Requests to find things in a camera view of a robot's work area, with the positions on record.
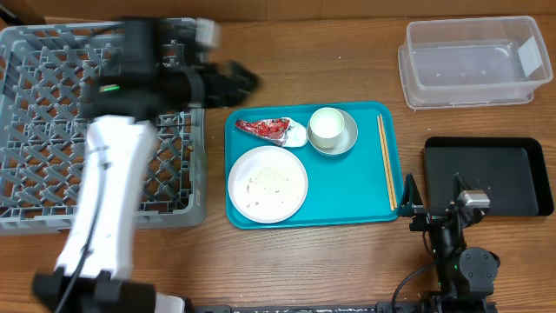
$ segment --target gray plastic crate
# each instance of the gray plastic crate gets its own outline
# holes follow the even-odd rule
[[[195,20],[170,19],[180,31]],[[87,121],[83,91],[120,48],[115,23],[9,27],[0,32],[0,235],[68,229],[76,212]],[[164,66],[180,66],[182,45],[163,45]],[[204,111],[161,115],[138,228],[193,226],[206,216]]]

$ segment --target white cup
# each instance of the white cup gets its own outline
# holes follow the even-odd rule
[[[337,109],[318,109],[309,120],[314,144],[321,148],[334,147],[344,130],[344,123],[344,116]]]

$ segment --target black baking pan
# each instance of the black baking pan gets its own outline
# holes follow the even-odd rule
[[[431,137],[423,153],[428,204],[453,201],[453,175],[491,200],[490,214],[549,216],[554,202],[540,143],[532,138]]]

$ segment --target sticker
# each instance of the sticker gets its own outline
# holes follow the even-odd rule
[[[529,77],[536,69],[542,65],[539,47],[534,37],[529,38],[521,48],[518,49],[520,55],[521,66],[526,77]]]

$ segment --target red wrapper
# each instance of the red wrapper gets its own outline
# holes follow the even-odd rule
[[[286,139],[288,139],[290,121],[288,118],[264,119],[252,123],[237,120],[235,121],[235,127],[283,147]]]

